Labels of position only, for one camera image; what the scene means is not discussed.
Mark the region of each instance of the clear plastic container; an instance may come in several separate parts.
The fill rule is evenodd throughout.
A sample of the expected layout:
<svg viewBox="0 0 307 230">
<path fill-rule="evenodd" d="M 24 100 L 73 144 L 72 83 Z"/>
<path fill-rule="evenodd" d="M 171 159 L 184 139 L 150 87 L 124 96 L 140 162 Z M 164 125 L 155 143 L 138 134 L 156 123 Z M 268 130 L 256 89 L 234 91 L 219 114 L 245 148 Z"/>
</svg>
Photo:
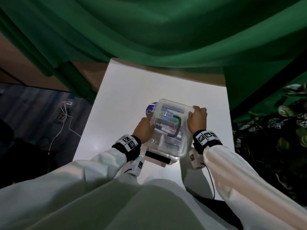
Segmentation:
<svg viewBox="0 0 307 230">
<path fill-rule="evenodd" d="M 186 155 L 192 142 L 187 119 L 191 106 L 161 99 L 153 108 L 151 124 L 156 124 L 152 138 L 147 142 L 147 150 L 171 160 Z"/>
</svg>

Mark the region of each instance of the purple label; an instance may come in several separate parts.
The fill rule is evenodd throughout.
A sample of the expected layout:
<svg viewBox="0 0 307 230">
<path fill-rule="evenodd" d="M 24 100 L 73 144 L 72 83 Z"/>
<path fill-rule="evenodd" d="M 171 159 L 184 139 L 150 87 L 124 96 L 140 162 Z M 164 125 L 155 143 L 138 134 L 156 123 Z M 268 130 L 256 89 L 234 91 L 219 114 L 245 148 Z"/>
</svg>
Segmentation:
<svg viewBox="0 0 307 230">
<path fill-rule="evenodd" d="M 154 105 L 156 104 L 156 102 L 153 102 L 152 104 L 150 104 L 147 108 L 146 108 L 146 116 L 148 115 L 148 114 L 150 114 L 152 111 L 153 111 L 153 109 L 154 109 Z"/>
</svg>

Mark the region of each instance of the black handle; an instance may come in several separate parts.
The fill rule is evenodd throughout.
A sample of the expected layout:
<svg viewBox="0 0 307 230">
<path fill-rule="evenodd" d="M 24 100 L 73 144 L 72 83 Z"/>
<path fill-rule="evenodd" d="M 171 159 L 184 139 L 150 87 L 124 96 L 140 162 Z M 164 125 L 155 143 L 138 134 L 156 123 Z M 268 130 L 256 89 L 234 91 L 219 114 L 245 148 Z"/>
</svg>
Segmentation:
<svg viewBox="0 0 307 230">
<path fill-rule="evenodd" d="M 177 115 L 173 115 L 173 117 L 178 119 L 179 123 L 178 123 L 178 127 L 177 127 L 177 130 L 176 130 L 175 134 L 170 134 L 170 133 L 167 134 L 167 136 L 170 136 L 170 137 L 176 137 L 178 135 L 180 127 L 181 127 L 181 118 L 179 116 L 177 116 Z"/>
</svg>

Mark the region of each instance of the white tabletop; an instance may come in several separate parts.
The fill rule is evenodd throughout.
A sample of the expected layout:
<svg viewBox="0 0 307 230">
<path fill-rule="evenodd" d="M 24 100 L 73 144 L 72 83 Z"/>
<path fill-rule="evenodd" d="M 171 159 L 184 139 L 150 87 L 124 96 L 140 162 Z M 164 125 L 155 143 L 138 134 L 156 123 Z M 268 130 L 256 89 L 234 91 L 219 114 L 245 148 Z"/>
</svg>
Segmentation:
<svg viewBox="0 0 307 230">
<path fill-rule="evenodd" d="M 132 134 L 152 102 L 168 99 L 206 107 L 207 129 L 234 150 L 226 87 L 184 80 L 111 60 L 87 120 L 74 160 L 91 159 L 124 134 Z M 166 178 L 182 186 L 179 162 L 161 167 L 145 161 L 138 182 Z M 216 199 L 221 199 L 216 192 Z"/>
</svg>

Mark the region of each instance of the floor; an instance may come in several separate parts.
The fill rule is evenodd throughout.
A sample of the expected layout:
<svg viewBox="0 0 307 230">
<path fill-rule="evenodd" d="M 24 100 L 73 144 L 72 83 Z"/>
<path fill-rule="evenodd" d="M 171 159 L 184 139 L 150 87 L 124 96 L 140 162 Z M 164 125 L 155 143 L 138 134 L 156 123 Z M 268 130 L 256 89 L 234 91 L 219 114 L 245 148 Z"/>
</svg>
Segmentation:
<svg viewBox="0 0 307 230">
<path fill-rule="evenodd" d="M 92 105 L 69 92 L 0 83 L 0 119 L 10 125 L 15 138 L 48 150 L 63 126 L 61 102 L 68 100 L 73 102 L 67 108 L 73 117 L 70 128 L 82 135 Z M 72 161 L 80 141 L 80 136 L 68 129 L 70 120 L 67 118 L 52 143 L 59 167 Z"/>
</svg>

